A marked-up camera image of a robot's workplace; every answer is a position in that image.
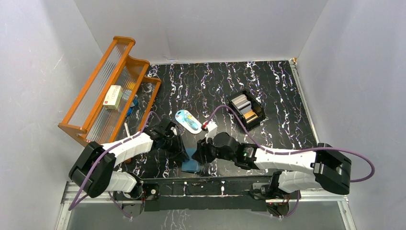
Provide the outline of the blue leather card holder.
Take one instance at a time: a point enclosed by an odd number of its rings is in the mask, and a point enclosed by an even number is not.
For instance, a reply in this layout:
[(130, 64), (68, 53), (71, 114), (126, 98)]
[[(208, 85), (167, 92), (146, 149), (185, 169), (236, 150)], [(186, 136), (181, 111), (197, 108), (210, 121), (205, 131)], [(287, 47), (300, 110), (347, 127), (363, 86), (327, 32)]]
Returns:
[(193, 154), (196, 152), (196, 149), (188, 148), (186, 153), (188, 154), (189, 159), (182, 163), (181, 171), (186, 173), (198, 173), (201, 169), (201, 165), (198, 161), (192, 158)]

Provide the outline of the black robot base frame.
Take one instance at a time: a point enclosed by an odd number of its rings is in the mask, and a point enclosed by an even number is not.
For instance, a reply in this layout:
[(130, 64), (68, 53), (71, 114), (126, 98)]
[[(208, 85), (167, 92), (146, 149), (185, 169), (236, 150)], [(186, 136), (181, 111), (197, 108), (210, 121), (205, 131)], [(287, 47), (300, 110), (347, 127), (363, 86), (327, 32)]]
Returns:
[(141, 211), (235, 210), (268, 212), (274, 217), (291, 215), (302, 197), (300, 192), (284, 192), (274, 175), (237, 177), (185, 177), (143, 179), (133, 193), (114, 192), (116, 201), (141, 204)]

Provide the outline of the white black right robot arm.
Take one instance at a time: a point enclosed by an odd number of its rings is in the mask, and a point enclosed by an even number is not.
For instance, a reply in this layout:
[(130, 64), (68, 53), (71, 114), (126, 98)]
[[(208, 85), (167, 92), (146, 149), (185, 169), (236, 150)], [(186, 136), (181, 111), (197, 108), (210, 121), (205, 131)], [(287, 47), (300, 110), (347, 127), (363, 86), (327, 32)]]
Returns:
[(198, 141), (192, 158), (200, 164), (223, 159), (244, 170), (277, 169), (270, 184), (270, 194), (275, 198), (305, 189), (324, 189), (338, 195), (350, 192), (351, 160), (323, 143), (315, 150), (296, 153), (239, 143), (222, 132)]

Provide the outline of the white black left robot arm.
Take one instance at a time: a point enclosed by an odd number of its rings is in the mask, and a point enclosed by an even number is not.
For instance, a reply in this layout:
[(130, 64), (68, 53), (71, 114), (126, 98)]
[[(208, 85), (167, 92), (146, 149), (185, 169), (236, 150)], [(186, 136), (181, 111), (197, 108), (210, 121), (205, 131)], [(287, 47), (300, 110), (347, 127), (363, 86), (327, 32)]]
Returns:
[(107, 144), (92, 141), (87, 144), (72, 166), (68, 176), (89, 197), (103, 192), (123, 192), (130, 199), (144, 194), (144, 181), (129, 172), (115, 171), (115, 167), (137, 155), (163, 150), (170, 159), (189, 160), (176, 124), (163, 118), (157, 125), (146, 126), (132, 137)]

